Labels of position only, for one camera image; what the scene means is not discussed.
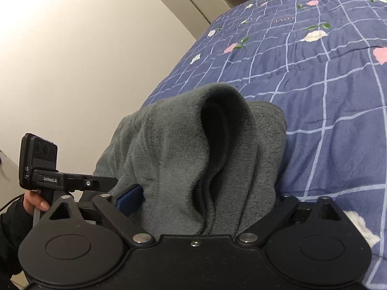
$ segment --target metal screw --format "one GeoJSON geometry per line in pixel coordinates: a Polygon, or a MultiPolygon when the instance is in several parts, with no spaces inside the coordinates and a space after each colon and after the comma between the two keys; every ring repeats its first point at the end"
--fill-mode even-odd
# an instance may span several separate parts
{"type": "Polygon", "coordinates": [[[191,241],[191,246],[195,247],[195,246],[199,246],[200,245],[200,242],[199,241],[191,241]]]}
{"type": "Polygon", "coordinates": [[[257,241],[258,237],[254,233],[245,232],[239,235],[239,240],[243,243],[252,243],[257,241]]]}
{"type": "Polygon", "coordinates": [[[132,239],[136,243],[146,243],[152,239],[152,236],[149,233],[137,233],[132,239]]]}

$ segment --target blue plaid bedsheet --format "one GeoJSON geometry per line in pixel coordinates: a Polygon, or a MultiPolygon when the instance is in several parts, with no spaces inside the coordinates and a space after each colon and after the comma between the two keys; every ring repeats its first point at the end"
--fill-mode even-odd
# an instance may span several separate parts
{"type": "Polygon", "coordinates": [[[276,184],[329,195],[372,247],[387,289],[387,0],[250,0],[220,16],[144,105],[213,82],[271,101],[288,122],[276,184]]]}

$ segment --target black cable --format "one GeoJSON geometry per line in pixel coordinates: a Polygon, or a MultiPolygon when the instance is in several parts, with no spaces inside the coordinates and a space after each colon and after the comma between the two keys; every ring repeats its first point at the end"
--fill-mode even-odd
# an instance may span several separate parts
{"type": "Polygon", "coordinates": [[[3,207],[0,208],[0,212],[2,212],[5,208],[7,208],[8,205],[12,204],[14,201],[19,199],[20,197],[24,196],[24,194],[20,194],[16,196],[15,198],[11,199],[8,203],[6,203],[3,207]]]}

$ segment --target gray towel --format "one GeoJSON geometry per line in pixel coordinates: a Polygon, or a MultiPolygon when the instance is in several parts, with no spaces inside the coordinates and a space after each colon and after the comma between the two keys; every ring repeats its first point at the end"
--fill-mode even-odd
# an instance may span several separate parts
{"type": "Polygon", "coordinates": [[[155,236],[236,235],[274,205],[285,132],[280,108],[210,84],[125,117],[94,175],[118,179],[112,195],[140,184],[131,218],[155,236]]]}

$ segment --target finger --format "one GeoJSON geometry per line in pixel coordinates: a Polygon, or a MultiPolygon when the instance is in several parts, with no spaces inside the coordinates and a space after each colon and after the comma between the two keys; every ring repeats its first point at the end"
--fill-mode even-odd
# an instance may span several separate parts
{"type": "Polygon", "coordinates": [[[27,191],[25,194],[24,194],[24,197],[23,197],[23,207],[24,209],[26,210],[27,213],[29,213],[31,216],[34,215],[34,208],[35,206],[32,205],[29,201],[28,201],[28,196],[29,196],[29,191],[27,191]]]}
{"type": "Polygon", "coordinates": [[[41,211],[47,211],[50,208],[49,204],[44,200],[44,198],[36,192],[27,191],[24,194],[24,201],[26,205],[30,205],[30,208],[32,209],[36,207],[41,211]]]}

